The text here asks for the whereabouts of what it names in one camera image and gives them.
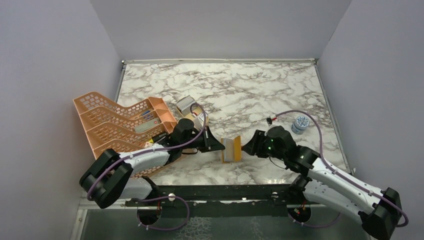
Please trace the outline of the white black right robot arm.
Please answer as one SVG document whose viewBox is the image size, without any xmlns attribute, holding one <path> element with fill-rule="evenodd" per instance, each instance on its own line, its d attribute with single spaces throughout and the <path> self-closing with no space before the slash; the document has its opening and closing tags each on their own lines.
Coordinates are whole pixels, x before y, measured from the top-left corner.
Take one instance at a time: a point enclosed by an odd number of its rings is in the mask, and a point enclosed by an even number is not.
<svg viewBox="0 0 424 240">
<path fill-rule="evenodd" d="M 401 219 L 400 194 L 393 188 L 380 189 L 340 170 L 319 153 L 296 144 L 282 126 L 256 130 L 241 147 L 250 156 L 282 160 L 305 183 L 288 190 L 289 199 L 319 203 L 350 216 L 377 240 L 389 240 Z"/>
</svg>

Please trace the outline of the yellow leather card holder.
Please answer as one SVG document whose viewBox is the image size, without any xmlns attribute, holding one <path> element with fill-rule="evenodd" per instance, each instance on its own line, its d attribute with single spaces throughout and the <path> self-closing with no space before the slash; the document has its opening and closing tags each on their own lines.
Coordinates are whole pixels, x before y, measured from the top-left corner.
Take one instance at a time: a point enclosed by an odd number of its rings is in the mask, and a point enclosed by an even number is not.
<svg viewBox="0 0 424 240">
<path fill-rule="evenodd" d="M 236 163 L 242 159 L 242 142 L 241 136 L 235 138 L 221 138 L 220 143 L 225 149 L 221 151 L 222 163 Z"/>
</svg>

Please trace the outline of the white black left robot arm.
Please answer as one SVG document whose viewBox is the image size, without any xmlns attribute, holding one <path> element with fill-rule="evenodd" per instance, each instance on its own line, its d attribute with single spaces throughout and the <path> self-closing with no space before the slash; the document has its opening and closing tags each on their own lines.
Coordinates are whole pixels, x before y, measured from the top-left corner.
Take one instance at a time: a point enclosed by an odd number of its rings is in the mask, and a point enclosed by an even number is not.
<svg viewBox="0 0 424 240">
<path fill-rule="evenodd" d="M 108 148 L 103 151 L 79 180 L 87 199 L 101 209 L 108 208 L 118 199 L 128 198 L 152 205 L 158 196 L 156 184 L 148 177 L 132 183 L 132 176 L 153 167 L 169 165 L 186 149 L 201 153 L 225 150 L 207 125 L 197 130 L 194 122 L 187 118 L 181 119 L 172 133 L 156 135 L 154 139 L 151 146 L 141 150 L 116 152 Z"/>
</svg>

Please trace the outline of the stack of grey cards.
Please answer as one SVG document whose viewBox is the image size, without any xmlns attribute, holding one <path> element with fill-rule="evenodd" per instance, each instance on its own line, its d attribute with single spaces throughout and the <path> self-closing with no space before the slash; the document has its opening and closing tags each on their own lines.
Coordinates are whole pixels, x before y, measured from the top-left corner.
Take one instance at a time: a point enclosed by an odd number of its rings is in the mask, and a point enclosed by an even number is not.
<svg viewBox="0 0 424 240">
<path fill-rule="evenodd" d="M 187 95 L 178 100 L 175 105 L 180 112 L 183 112 L 185 109 L 190 108 L 190 106 L 195 102 L 196 100 L 193 97 Z"/>
</svg>

